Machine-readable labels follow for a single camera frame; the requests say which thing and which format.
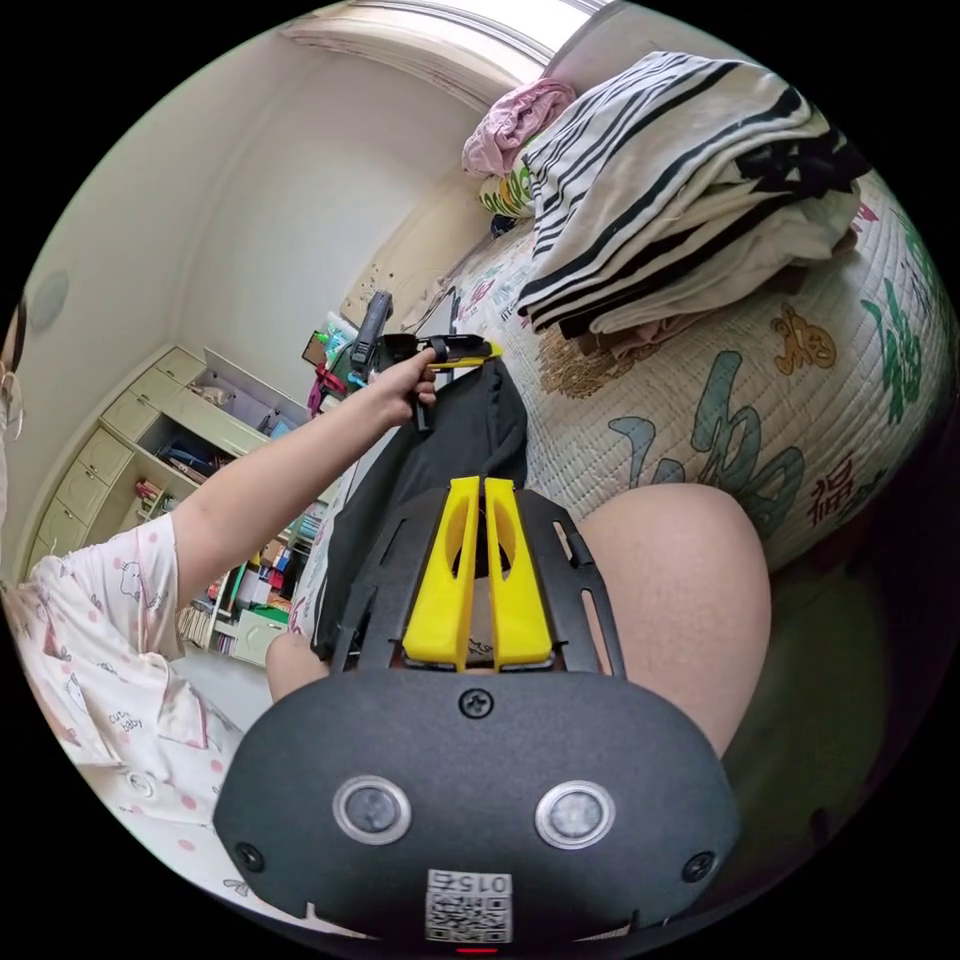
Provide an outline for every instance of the striped shirt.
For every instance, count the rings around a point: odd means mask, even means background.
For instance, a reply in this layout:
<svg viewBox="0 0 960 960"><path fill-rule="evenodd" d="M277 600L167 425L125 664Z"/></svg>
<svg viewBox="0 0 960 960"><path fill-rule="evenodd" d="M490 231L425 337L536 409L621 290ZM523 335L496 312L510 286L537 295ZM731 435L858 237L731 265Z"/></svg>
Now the striped shirt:
<svg viewBox="0 0 960 960"><path fill-rule="evenodd" d="M684 53L651 54L589 91L525 162L536 242L518 311L567 337L869 170L769 70Z"/></svg>

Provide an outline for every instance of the screw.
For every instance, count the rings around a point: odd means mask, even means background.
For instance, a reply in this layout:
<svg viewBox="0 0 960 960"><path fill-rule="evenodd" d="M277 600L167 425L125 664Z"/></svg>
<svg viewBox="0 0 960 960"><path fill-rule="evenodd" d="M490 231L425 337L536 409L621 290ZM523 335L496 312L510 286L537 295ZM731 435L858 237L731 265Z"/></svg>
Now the screw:
<svg viewBox="0 0 960 960"><path fill-rule="evenodd" d="M237 856L251 873L260 873L263 870L263 854L250 843L238 843Z"/></svg>
<svg viewBox="0 0 960 960"><path fill-rule="evenodd" d="M684 865L683 873L681 874L683 882L699 883L713 869L713 865L716 862L716 855L709 851L698 853L695 857L691 857Z"/></svg>
<svg viewBox="0 0 960 960"><path fill-rule="evenodd" d="M460 697L460 712L471 720L481 720L493 710L493 697L486 690L468 690Z"/></svg>

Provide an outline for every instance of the label sticker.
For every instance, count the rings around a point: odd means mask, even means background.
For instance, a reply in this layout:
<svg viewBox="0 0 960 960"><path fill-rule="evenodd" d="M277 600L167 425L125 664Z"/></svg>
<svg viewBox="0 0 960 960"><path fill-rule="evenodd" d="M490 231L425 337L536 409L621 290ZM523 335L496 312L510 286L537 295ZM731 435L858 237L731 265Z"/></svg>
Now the label sticker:
<svg viewBox="0 0 960 960"><path fill-rule="evenodd" d="M510 943L512 896L509 873L428 870L426 939L436 943Z"/></svg>

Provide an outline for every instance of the person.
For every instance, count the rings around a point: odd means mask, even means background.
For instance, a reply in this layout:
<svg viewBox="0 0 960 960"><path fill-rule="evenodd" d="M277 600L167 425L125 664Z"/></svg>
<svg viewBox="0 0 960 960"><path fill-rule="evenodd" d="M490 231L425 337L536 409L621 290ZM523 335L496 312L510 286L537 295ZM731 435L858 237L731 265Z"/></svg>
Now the person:
<svg viewBox="0 0 960 960"><path fill-rule="evenodd" d="M15 339L8 336L8 345ZM332 413L218 471L169 515L45 558L25 583L0 591L40 710L127 829L208 892L321 930L337 928L258 901L213 831L242 732L170 668L183 652L176 612L408 420L411 393L433 403L432 359L427 350L389 368ZM3 361L4 383L12 383L16 358L11 349L8 360L7 346ZM5 405L0 440L21 422ZM667 484L623 493L579 527L606 582L628 679L684 710L722 755L753 695L770 633L767 568L749 519L719 490ZM474 640L489 646L484 594L478 581ZM328 668L307 638L285 633L268 650L266 675L278 700L322 680Z"/></svg>
<svg viewBox="0 0 960 960"><path fill-rule="evenodd" d="M0 352L0 524L6 451L24 411L21 301ZM39 711L88 785L158 859L209 893L323 931L257 900L212 827L243 736L171 668L178 609L285 529L388 430L433 403L423 354L385 371L335 411L214 474L171 513L107 543L45 557L0 600ZM276 478L284 478L277 483Z"/></svg>

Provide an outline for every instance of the pink pajamas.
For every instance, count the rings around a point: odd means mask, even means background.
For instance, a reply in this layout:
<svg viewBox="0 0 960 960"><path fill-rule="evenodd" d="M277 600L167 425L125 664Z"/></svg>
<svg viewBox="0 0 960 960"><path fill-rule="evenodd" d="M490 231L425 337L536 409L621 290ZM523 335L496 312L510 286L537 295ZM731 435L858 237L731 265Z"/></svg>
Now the pink pajamas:
<svg viewBox="0 0 960 960"><path fill-rule="evenodd" d="M243 733L170 667L177 554L169 516L3 586L25 672L68 731L64 751L108 809L171 869L209 893L295 920L258 900L213 830Z"/></svg>

